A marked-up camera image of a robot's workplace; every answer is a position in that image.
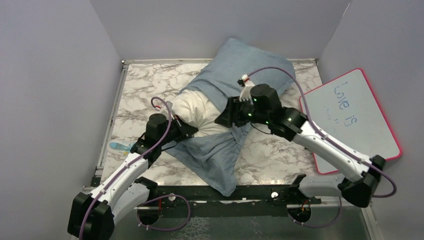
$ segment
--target white marble tabletop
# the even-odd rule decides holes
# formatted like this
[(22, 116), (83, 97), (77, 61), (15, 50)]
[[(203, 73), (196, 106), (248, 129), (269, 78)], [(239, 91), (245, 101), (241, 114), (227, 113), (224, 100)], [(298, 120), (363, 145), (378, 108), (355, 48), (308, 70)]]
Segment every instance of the white marble tabletop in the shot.
[[(112, 139), (136, 141), (146, 129), (151, 114), (157, 113), (150, 99), (159, 96), (171, 101), (207, 63), (130, 64), (125, 79)], [(312, 60), (294, 61), (296, 78), (304, 91), (322, 84), (317, 65)], [(300, 92), (293, 83), (280, 97), (286, 107), (299, 109)], [(264, 132), (265, 126), (258, 126)], [(107, 153), (101, 181), (109, 177), (125, 157)], [(287, 140), (252, 129), (235, 165), (237, 184), (290, 184), (298, 174), (318, 175), (313, 155)], [(176, 158), (163, 152), (145, 172), (144, 177), (159, 185), (207, 185)]]

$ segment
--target white pillow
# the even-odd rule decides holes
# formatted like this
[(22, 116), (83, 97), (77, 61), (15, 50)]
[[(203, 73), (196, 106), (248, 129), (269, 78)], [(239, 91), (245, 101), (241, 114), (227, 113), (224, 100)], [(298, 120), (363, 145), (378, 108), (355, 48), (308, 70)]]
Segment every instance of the white pillow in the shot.
[(176, 115), (186, 124), (198, 129), (194, 137), (204, 137), (229, 131), (228, 128), (214, 122), (221, 113), (201, 91), (184, 90), (170, 102)]

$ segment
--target screw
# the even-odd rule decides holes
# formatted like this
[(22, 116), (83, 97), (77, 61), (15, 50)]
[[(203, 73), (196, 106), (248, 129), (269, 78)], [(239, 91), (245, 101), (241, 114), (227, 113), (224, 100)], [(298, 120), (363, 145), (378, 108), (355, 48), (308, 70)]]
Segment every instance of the screw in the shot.
[(175, 196), (169, 196), (168, 199), (172, 202), (175, 200)]

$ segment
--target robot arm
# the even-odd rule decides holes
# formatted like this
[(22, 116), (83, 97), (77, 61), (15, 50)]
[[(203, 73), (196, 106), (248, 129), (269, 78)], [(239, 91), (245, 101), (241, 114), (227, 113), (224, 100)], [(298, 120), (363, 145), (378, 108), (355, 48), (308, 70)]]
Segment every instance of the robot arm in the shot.
[[(173, 115), (171, 126), (162, 142), (142, 158), (133, 162), (137, 157), (152, 148), (164, 135), (168, 119), (160, 113), (152, 114), (146, 124), (145, 133), (132, 146), (125, 161), (100, 186), (89, 194), (80, 192), (73, 200), (67, 231), (79, 236), (84, 214), (92, 201), (96, 201), (91, 214), (84, 225), (84, 239), (107, 240), (112, 235), (115, 225), (134, 207), (146, 202), (150, 189), (156, 183), (153, 181), (135, 181), (142, 173), (159, 158), (162, 146), (172, 141), (181, 142), (191, 138), (198, 131)], [(107, 191), (104, 187), (110, 183)]]
[[(357, 207), (369, 205), (381, 176), (366, 163), (382, 170), (386, 163), (384, 158), (357, 152), (322, 129), (319, 130), (323, 134), (318, 134), (305, 114), (292, 107), (283, 107), (277, 91), (267, 84), (239, 83), (245, 88), (242, 95), (228, 98), (225, 110), (215, 123), (227, 128), (247, 123), (267, 125), (272, 134), (309, 149), (340, 171), (338, 176), (304, 177), (299, 183), (299, 190), (306, 197), (342, 196)], [(340, 151), (329, 139), (359, 157), (360, 161)]]

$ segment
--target white wall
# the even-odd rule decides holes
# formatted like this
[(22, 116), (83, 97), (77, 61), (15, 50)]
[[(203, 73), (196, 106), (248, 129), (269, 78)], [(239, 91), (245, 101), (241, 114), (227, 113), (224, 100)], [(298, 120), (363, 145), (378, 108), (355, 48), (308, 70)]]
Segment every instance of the white wall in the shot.
[(229, 37), (318, 58), (350, 0), (91, 0), (125, 60), (213, 58)]
[[(424, 236), (424, 1), (353, 0), (318, 62), (323, 81), (363, 68), (403, 147), (385, 170), (398, 193), (374, 199), (384, 240)], [(387, 193), (383, 180), (378, 193)]]
[(0, 1), (1, 239), (69, 239), (121, 67), (88, 0)]

